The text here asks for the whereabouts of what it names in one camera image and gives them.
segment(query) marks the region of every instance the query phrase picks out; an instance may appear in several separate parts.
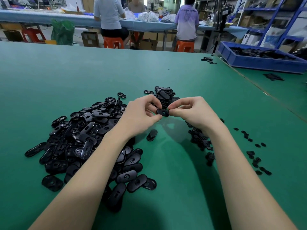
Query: purple t-shirt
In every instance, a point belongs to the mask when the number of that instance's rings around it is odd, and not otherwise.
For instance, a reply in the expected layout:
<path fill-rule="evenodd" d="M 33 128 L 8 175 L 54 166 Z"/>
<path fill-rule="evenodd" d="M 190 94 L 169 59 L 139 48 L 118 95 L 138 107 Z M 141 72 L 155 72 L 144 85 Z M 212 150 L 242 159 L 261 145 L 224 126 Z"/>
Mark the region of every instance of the purple t-shirt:
<path fill-rule="evenodd" d="M 197 37 L 195 26 L 199 24 L 198 12 L 191 5 L 180 7 L 175 23 L 177 26 L 177 38 L 179 40 L 190 40 Z"/>

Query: forearm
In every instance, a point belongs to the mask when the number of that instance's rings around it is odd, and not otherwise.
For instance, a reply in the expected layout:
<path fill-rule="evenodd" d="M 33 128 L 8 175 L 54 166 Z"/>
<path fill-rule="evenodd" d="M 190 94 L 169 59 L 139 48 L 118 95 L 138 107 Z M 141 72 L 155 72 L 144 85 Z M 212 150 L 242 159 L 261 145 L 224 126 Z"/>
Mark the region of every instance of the forearm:
<path fill-rule="evenodd" d="M 233 229 L 296 229 L 232 138 L 224 124 L 207 131 L 213 144 Z"/>
<path fill-rule="evenodd" d="M 128 141 L 113 128 L 29 229 L 91 229 L 117 157 Z"/>

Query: finger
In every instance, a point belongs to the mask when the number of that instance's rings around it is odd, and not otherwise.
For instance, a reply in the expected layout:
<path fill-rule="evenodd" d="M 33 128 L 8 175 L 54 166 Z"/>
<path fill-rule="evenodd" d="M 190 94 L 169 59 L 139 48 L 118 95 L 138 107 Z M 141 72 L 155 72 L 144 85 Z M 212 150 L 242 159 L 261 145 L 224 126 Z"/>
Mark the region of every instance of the finger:
<path fill-rule="evenodd" d="M 156 122 L 159 122 L 160 119 L 162 119 L 162 115 L 154 115 L 151 117 L 153 124 L 155 124 Z"/>
<path fill-rule="evenodd" d="M 149 117 L 152 117 L 152 116 L 154 116 L 154 114 L 153 113 L 151 113 L 151 112 L 149 112 L 149 111 L 145 111 L 145 113 L 149 116 Z"/>
<path fill-rule="evenodd" d="M 145 105 L 145 109 L 146 110 L 149 110 L 149 111 L 151 111 L 151 112 L 153 112 L 153 113 L 157 113 L 157 109 L 158 108 L 156 108 L 154 105 L 152 105 L 151 103 L 147 103 L 146 105 Z"/>
<path fill-rule="evenodd" d="M 162 109 L 162 105 L 161 105 L 159 99 L 157 99 L 152 94 L 144 96 L 144 97 L 139 97 L 136 100 L 143 102 L 144 105 L 147 104 L 148 102 L 153 102 L 157 106 L 158 109 Z"/>
<path fill-rule="evenodd" d="M 185 110 L 185 109 L 191 109 L 191 108 L 192 108 L 191 105 L 182 105 L 178 109 Z"/>
<path fill-rule="evenodd" d="M 169 110 L 169 115 L 174 116 L 174 117 L 181 117 L 181 118 L 185 119 L 185 112 L 186 112 L 186 110 L 182 110 L 180 108 L 175 108 L 175 109 Z"/>
<path fill-rule="evenodd" d="M 175 108 L 178 108 L 182 105 L 193 105 L 194 103 L 194 99 L 195 97 L 184 97 L 184 98 L 181 98 L 177 101 L 174 101 L 172 104 L 170 104 L 168 106 L 168 109 L 171 110 L 171 109 L 175 109 Z"/>

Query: hand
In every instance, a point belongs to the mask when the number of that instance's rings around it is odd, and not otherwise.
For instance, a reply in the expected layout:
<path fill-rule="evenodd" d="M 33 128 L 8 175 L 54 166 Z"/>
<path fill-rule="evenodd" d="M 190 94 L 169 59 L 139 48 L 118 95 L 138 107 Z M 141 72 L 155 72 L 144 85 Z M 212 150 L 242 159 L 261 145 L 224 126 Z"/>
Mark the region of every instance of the hand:
<path fill-rule="evenodd" d="M 203 97 L 186 97 L 168 107 L 169 115 L 181 117 L 189 124 L 203 131 L 214 129 L 221 120 Z"/>
<path fill-rule="evenodd" d="M 159 109 L 162 109 L 159 99 L 152 94 L 130 101 L 125 112 L 118 121 L 116 129 L 120 128 L 121 131 L 126 132 L 130 139 L 143 133 L 153 124 L 162 119 L 162 115 L 153 114 L 157 113 L 157 108 L 150 104 L 151 102 L 153 102 Z"/>

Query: green plastic bag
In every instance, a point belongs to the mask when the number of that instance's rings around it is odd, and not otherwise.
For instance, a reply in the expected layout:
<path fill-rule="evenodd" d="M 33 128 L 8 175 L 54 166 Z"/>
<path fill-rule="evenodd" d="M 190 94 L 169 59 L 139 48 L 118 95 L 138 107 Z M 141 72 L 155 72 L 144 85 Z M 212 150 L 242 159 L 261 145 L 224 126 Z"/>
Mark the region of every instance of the green plastic bag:
<path fill-rule="evenodd" d="M 71 21 L 51 20 L 53 30 L 51 39 L 55 40 L 59 45 L 72 45 L 74 39 L 75 26 Z"/>

